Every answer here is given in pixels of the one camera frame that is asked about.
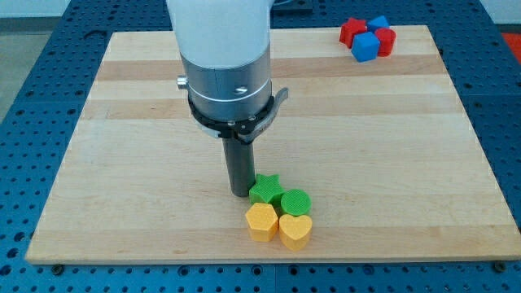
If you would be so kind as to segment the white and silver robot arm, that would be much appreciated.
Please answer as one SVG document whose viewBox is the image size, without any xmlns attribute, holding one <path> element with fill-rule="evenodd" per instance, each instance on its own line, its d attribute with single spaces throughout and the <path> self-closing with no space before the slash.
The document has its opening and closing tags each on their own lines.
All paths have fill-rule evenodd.
<svg viewBox="0 0 521 293">
<path fill-rule="evenodd" d="M 168 0 L 188 82 L 203 116 L 246 120 L 267 104 L 274 0 Z"/>
</svg>

